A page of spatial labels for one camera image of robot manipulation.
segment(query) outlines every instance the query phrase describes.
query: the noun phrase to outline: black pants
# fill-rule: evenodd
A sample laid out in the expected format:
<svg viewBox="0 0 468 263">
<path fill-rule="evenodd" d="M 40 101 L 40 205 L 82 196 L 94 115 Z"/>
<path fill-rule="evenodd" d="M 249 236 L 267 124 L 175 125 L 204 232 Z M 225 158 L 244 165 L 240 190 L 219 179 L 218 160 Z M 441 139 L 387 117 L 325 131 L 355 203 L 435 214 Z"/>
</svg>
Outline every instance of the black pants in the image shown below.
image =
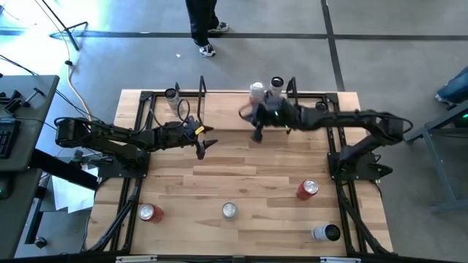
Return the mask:
<svg viewBox="0 0 468 263">
<path fill-rule="evenodd" d="M 219 20 L 214 13 L 217 0 L 185 0 L 189 10 L 190 29 L 195 44 L 206 46 L 208 30 L 216 28 Z"/>
</svg>

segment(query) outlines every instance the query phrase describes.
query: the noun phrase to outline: sneaker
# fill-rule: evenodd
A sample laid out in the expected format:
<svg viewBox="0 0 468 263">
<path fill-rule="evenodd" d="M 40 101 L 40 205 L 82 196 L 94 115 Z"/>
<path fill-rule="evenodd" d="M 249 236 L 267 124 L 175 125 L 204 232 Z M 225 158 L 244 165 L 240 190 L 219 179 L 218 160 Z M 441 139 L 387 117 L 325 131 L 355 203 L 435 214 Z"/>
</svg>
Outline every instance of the sneaker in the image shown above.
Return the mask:
<svg viewBox="0 0 468 263">
<path fill-rule="evenodd" d="M 205 47 L 200 47 L 200 53 L 202 56 L 212 57 L 216 55 L 216 51 L 214 50 L 211 44 L 206 45 Z"/>
<path fill-rule="evenodd" d="M 212 28 L 208 30 L 208 33 L 222 33 L 229 30 L 229 25 L 225 22 L 219 22 L 219 25 L 216 28 Z"/>
</svg>

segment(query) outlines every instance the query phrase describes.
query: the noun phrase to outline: wooden table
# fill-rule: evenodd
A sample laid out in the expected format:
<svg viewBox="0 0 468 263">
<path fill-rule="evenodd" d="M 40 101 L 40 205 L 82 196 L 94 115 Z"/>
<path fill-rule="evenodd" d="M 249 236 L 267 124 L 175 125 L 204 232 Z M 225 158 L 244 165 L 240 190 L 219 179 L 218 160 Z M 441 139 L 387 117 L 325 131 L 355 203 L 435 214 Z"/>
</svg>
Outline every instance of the wooden table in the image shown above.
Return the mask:
<svg viewBox="0 0 468 263">
<path fill-rule="evenodd" d="M 140 92 L 122 91 L 115 125 L 134 126 Z M 341 228 L 336 189 L 325 157 L 329 151 L 325 130 L 293 131 L 289 136 L 284 131 L 265 131 L 262 144 L 252 142 L 253 127 L 237 113 L 247 96 L 238 91 L 210 91 L 206 95 L 204 123 L 216 129 L 206 139 L 217 138 L 219 142 L 208 149 L 204 160 L 197 160 L 195 148 L 152 154 L 140 203 L 158 205 L 165 217 L 159 224 L 137 218 L 132 254 L 345 255 L 343 237 L 321 243 L 310 237 L 316 226 L 333 223 Z M 189 101 L 196 115 L 197 100 Z M 359 108 L 356 93 L 339 93 L 339 102 L 341 110 Z M 300 99 L 300 103 L 314 102 Z M 156 102 L 156 116 L 160 122 L 173 118 L 164 99 Z M 351 145 L 366 136 L 363 129 L 347 128 L 345 132 Z M 305 179 L 317 181 L 320 190 L 315 197 L 300 201 L 295 192 Z M 115 218 L 121 184 L 122 179 L 110 179 L 97 192 L 88 225 L 88 246 L 98 241 Z M 391 251 L 377 188 L 367 181 L 356 181 L 355 187 L 363 221 Z M 226 201 L 239 207 L 234 221 L 222 217 Z M 125 222 L 120 245 L 126 228 Z M 350 228 L 358 249 L 354 224 Z"/>
</svg>

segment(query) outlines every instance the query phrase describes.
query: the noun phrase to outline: gray floor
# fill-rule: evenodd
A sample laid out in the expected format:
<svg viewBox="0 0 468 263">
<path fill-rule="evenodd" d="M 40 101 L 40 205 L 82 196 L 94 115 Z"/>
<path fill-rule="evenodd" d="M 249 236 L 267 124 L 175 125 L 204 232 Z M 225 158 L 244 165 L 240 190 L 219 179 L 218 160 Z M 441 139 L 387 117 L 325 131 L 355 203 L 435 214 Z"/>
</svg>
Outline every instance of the gray floor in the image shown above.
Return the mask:
<svg viewBox="0 0 468 263">
<path fill-rule="evenodd" d="M 0 26 L 38 25 L 25 36 L 0 37 L 0 53 L 41 74 L 60 75 L 59 90 L 79 104 L 65 79 L 63 42 L 47 37 L 53 27 L 40 9 L 31 7 L 26 12 L 15 4 L 24 1 L 10 0 L 5 7 L 25 22 L 2 14 Z M 189 31 L 183 0 L 56 2 L 50 1 L 67 24 L 87 20 L 91 30 Z M 328 0 L 328 6 L 337 34 L 468 34 L 468 2 L 463 0 Z M 233 32 L 325 33 L 320 0 L 220 0 L 216 11 Z M 81 41 L 83 49 L 72 52 L 77 65 L 73 83 L 92 113 L 104 121 L 113 120 L 123 88 L 166 88 L 175 81 L 182 88 L 194 88 L 200 75 L 208 88 L 247 89 L 256 80 L 295 75 L 301 90 L 336 91 L 328 42 L 321 39 L 213 39 L 218 56 L 212 59 L 200 57 L 190 39 Z M 358 92 L 361 107 L 403 116 L 416 127 L 444 113 L 445 108 L 433 99 L 434 92 L 468 61 L 468 42 L 463 41 L 339 40 L 336 46 L 345 88 Z M 3 62 L 0 72 L 23 74 Z M 106 96 L 97 96 L 98 91 Z M 63 115 L 77 113 L 57 97 L 48 122 Z M 53 138 L 53 131 L 45 128 L 38 147 L 55 155 L 59 148 Z M 463 156 L 465 142 L 450 139 L 450 143 L 450 150 L 437 145 L 445 155 Z M 468 262 L 468 212 L 430 213 L 429 207 L 442 202 L 443 195 L 426 146 L 402 143 L 378 151 L 381 162 L 394 169 L 382 181 L 382 191 L 395 252 Z M 468 196 L 468 188 L 460 187 L 467 185 L 463 172 L 454 174 L 457 194 Z M 78 251 L 87 216 L 87 212 L 45 216 L 39 233 L 50 245 L 41 251 L 20 245 L 17 256 Z"/>
</svg>

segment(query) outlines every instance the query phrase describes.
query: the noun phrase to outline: paper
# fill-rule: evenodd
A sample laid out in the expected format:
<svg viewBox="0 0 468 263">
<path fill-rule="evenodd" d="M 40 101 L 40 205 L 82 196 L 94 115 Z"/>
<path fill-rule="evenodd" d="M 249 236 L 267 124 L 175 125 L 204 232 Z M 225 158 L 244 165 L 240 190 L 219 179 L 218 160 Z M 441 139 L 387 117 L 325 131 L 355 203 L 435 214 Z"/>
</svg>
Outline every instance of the paper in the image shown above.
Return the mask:
<svg viewBox="0 0 468 263">
<path fill-rule="evenodd" d="M 97 177 L 98 169 L 88 169 L 87 165 L 83 165 L 83 171 L 86 171 Z M 83 210 L 94 205 L 94 191 L 77 186 L 67 180 L 52 177 L 53 193 L 56 201 L 56 209 L 68 207 L 68 213 Z"/>
</svg>

